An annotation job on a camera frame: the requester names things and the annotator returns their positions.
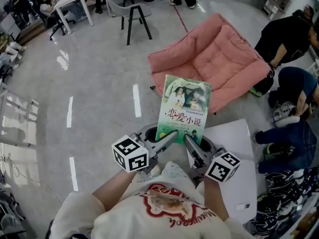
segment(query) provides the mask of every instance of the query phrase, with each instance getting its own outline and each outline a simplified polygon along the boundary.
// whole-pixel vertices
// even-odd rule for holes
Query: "gray floor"
[[[88,21],[72,25],[73,33],[57,33],[49,41],[50,31],[28,44],[21,66],[8,84],[18,93],[39,102],[38,121],[28,130],[35,133],[35,149],[3,147],[11,153],[21,174],[16,177],[10,167],[7,181],[20,202],[31,225],[43,238],[49,221],[59,204],[50,189],[63,202],[73,190],[69,157],[74,157],[79,190],[93,191],[120,170],[111,155],[111,144],[142,126],[157,122],[160,97],[149,89],[152,85],[147,56],[185,35],[185,30],[169,1],[149,3],[153,14],[147,22],[153,36],[148,40],[145,29],[134,22],[130,46],[126,46],[128,24],[121,31],[121,18],[111,18],[106,10],[92,13],[94,26]],[[196,9],[185,4],[178,11],[186,28],[191,30],[212,13],[226,17],[255,46],[267,18],[257,9],[232,0],[200,0]],[[294,65],[312,64],[308,54]],[[132,87],[138,84],[142,117],[136,118]],[[66,127],[69,99],[73,97],[72,126]],[[245,118],[251,133],[271,128],[271,111],[267,97],[245,94],[216,116],[208,116],[206,126]],[[262,146],[253,146],[256,161]],[[185,148],[172,146],[163,153],[161,162],[176,161],[189,168]],[[259,191],[263,189],[258,175]]]

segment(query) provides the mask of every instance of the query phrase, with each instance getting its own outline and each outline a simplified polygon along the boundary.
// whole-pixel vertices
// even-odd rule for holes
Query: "green book cover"
[[[184,144],[183,137],[189,134],[200,144],[210,94],[210,83],[166,75],[156,140],[178,130],[176,143]]]

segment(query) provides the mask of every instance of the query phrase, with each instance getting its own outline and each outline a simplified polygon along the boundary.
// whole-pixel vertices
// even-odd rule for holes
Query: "cable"
[[[20,170],[18,169],[18,167],[15,165],[15,162],[11,159],[11,153],[9,153],[9,155],[6,157],[2,154],[2,144],[0,143],[0,160],[4,163],[7,163],[11,168],[12,168],[12,171],[14,173],[14,175],[17,177],[19,177],[20,175],[22,177],[24,177],[25,179],[28,179],[25,175],[23,175]],[[42,182],[39,182],[39,181],[35,181],[35,180],[32,180],[31,178],[29,178],[31,181],[33,182],[37,182],[43,186],[45,186],[51,193],[52,195],[56,198],[56,200],[58,201],[59,205],[62,206],[60,200],[58,199],[58,197],[53,193],[53,191],[50,189],[50,187]]]

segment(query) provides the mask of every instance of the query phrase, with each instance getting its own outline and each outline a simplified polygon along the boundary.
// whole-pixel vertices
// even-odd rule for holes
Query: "pink armchair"
[[[270,71],[248,41],[218,13],[182,40],[150,54],[149,62],[160,95],[167,74],[211,83],[210,113],[245,94]]]

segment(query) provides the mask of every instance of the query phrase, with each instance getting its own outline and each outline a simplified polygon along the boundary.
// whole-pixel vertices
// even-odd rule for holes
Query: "backpack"
[[[254,94],[258,97],[261,97],[264,94],[266,94],[270,90],[270,88],[272,87],[272,85],[274,83],[275,70],[271,65],[269,65],[269,66],[270,66],[270,72],[268,73],[266,78],[261,80],[259,83],[254,85],[254,87],[252,87],[249,90],[252,94]]]

